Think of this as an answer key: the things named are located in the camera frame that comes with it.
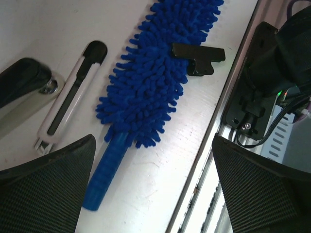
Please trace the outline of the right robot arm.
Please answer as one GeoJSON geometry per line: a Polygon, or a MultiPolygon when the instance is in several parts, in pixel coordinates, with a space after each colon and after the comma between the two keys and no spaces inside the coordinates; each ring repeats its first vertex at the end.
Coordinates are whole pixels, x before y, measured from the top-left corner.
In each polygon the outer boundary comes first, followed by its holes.
{"type": "Polygon", "coordinates": [[[255,20],[253,26],[223,121],[261,140],[277,94],[294,86],[301,94],[311,90],[311,7],[285,17],[279,28],[267,18],[255,20]]]}

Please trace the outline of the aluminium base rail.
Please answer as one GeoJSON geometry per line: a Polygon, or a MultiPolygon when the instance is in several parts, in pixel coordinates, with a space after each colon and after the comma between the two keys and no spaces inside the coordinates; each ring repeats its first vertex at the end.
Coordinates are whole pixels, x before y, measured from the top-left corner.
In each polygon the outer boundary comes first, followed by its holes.
{"type": "Polygon", "coordinates": [[[311,3],[257,2],[166,231],[311,230],[311,3]]]}

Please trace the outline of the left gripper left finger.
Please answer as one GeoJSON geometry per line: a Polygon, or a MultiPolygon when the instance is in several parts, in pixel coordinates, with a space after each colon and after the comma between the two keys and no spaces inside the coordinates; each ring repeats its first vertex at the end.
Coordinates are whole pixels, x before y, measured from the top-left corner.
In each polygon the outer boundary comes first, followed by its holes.
{"type": "Polygon", "coordinates": [[[2,233],[73,233],[95,156],[91,134],[0,172],[2,233]]]}

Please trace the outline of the blue microfiber duster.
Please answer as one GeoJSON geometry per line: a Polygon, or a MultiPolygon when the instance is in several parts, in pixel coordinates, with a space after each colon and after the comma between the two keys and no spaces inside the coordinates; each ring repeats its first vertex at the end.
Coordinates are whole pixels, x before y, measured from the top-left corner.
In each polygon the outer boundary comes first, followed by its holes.
{"type": "Polygon", "coordinates": [[[158,0],[116,63],[96,117],[108,125],[107,148],[91,177],[82,206],[97,211],[131,146],[154,147],[176,111],[188,82],[186,59],[175,58],[172,43],[204,46],[220,15],[222,0],[158,0]]]}

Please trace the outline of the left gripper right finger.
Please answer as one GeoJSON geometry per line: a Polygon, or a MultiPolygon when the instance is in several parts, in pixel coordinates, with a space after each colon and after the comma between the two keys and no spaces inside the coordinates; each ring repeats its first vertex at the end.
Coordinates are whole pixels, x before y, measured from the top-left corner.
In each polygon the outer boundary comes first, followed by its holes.
{"type": "Polygon", "coordinates": [[[309,233],[311,175],[215,135],[212,153],[235,233],[309,233]]]}

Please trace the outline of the white box cutter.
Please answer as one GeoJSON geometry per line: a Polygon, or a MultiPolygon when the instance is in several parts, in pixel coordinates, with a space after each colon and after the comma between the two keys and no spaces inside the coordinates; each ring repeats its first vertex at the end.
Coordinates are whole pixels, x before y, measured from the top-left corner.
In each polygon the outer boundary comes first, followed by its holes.
{"type": "Polygon", "coordinates": [[[34,149],[39,155],[50,153],[60,142],[107,52],[107,46],[102,41],[94,40],[86,46],[66,79],[63,90],[39,127],[34,144],[34,149]]]}

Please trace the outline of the black binder clip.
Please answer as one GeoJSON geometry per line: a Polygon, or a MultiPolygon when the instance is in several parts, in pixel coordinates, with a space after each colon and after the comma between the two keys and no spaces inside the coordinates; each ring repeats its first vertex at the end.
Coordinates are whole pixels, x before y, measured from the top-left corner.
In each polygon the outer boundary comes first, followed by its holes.
{"type": "Polygon", "coordinates": [[[175,58],[188,60],[187,74],[193,77],[212,75],[212,63],[225,61],[224,49],[208,46],[172,43],[172,54],[175,58]]]}

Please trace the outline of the beige black stapler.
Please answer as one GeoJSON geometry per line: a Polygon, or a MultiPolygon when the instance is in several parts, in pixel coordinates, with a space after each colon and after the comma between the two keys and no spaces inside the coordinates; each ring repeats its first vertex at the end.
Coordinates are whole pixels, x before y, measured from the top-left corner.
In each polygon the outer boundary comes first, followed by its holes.
{"type": "Polygon", "coordinates": [[[21,58],[5,69],[0,74],[0,107],[28,97],[0,118],[0,136],[7,135],[58,97],[64,86],[61,75],[34,58],[21,58]]]}

